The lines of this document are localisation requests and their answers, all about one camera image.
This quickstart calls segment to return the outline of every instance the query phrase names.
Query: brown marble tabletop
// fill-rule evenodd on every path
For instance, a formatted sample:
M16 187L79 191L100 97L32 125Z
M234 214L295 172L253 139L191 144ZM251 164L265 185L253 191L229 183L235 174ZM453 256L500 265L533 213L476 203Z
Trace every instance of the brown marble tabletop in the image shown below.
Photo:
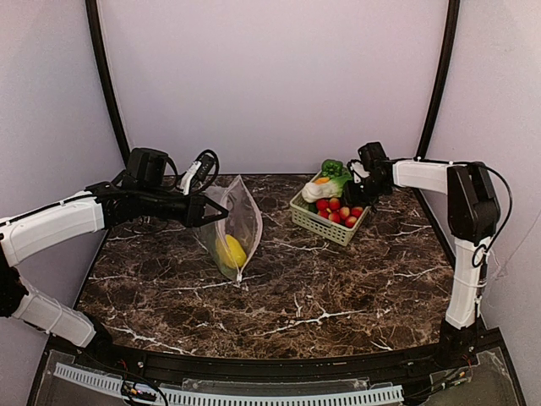
M264 231L240 286L192 230L136 222L110 233L79 310L115 343L175 354L317 358L436 342L453 272L413 193L383 197L341 247L291 221L310 178L243 176Z

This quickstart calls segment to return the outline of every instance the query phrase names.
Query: beige basket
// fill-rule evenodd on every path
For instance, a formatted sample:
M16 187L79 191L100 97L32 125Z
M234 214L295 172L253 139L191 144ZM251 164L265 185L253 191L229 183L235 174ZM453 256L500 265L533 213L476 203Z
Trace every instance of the beige basket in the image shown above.
M312 182L319 177L320 173L312 178ZM311 232L343 245L344 247L352 239L358 228L361 227L361 223L364 221L370 210L369 206L365 207L363 214L355 223L355 227L347 228L309 211L309 204L304 201L300 191L289 202L289 206L291 207L292 220L295 224L307 228Z

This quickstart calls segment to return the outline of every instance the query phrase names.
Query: yellow object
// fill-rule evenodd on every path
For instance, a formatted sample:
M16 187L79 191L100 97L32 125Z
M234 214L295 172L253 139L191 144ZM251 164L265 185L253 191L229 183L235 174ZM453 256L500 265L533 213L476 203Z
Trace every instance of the yellow object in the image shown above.
M327 182L329 182L331 180L331 178L319 178L319 179L316 179L314 181L315 184L326 184Z
M216 241L216 252L218 253L218 256L220 256L221 262L232 269L236 267L240 268L248 259L243 247L237 239L229 234L226 235L226 243L229 250L219 239Z

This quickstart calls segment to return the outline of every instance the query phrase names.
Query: black frame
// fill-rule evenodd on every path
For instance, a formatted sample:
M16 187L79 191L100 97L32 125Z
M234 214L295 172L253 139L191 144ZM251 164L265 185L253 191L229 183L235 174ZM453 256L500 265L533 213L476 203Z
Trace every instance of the black frame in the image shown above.
M100 75L101 86L107 104L107 110L112 122L118 148L122 154L124 163L128 161L129 146L123 128L122 119L118 110L117 100L112 86L112 79L107 64L107 55L101 34L100 16L97 7L97 0L85 0L88 15L90 36L94 47L96 65ZM460 0L449 0L445 32L440 61L434 81L434 89L430 99L427 117L424 123L417 156L426 157L429 144L434 131L434 125L440 109L441 99L445 89L445 81L451 63L451 54L456 34L456 25ZM430 210L423 193L415 189L415 196L423 211L434 229L447 260L454 267L455 255L449 245L445 233L437 222L433 212ZM100 249L90 266L88 276L94 266L101 248L107 240L103 239ZM416 392L428 384L429 374L443 368L428 361L422 361L432 355L437 344L430 344L416 348L410 348L389 353L366 354L359 356L340 357L335 359L268 359L268 360L246 360L246 359L213 359L206 357L183 356L164 354L151 351L144 351L136 348L113 346L115 354L121 354L128 363L131 372L141 374L146 379L180 382L184 378L199 378L207 380L229 380L229 381L252 381L252 382L273 382L273 381L324 381L330 379L348 379L352 377L367 376L371 383L392 381L401 384L407 392ZM478 341L478 351L499 347L505 357L505 362L511 373L516 395L520 405L526 405L520 383L516 377L511 357L498 328L486 331L483 330ZM32 390L28 400L29 405L33 404L41 384L41 375L45 369L46 361L51 350L63 351L73 354L76 362L81 365L94 366L96 364L70 343L58 337L50 337L45 351L41 356L41 362L36 372ZM136 365L143 362L144 367L140 369Z

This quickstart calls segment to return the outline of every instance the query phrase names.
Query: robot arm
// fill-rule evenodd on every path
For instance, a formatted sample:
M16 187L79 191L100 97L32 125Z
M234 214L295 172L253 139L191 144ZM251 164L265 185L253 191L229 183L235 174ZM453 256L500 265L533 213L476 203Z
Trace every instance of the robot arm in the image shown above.
M393 186L447 195L456 266L444 324L447 330L452 330L449 326L457 330L473 326L486 283L486 249L500 219L500 207L485 166L479 162L391 161L379 142L361 147L359 156L360 161L348 164L355 180L352 193L369 204L380 195L390 194Z
M202 195L218 173L218 160L204 151L181 179L182 193L161 184L167 154L134 149L127 169L113 182L88 187L66 200L11 218L0 219L0 316L14 317L63 337L78 347L87 347L96 336L89 318L58 303L19 276L15 267L29 256L81 234L111 228L140 216L180 221L185 227L200 227L225 218L227 210ZM215 174L203 186L212 167ZM214 209L205 215L206 207Z

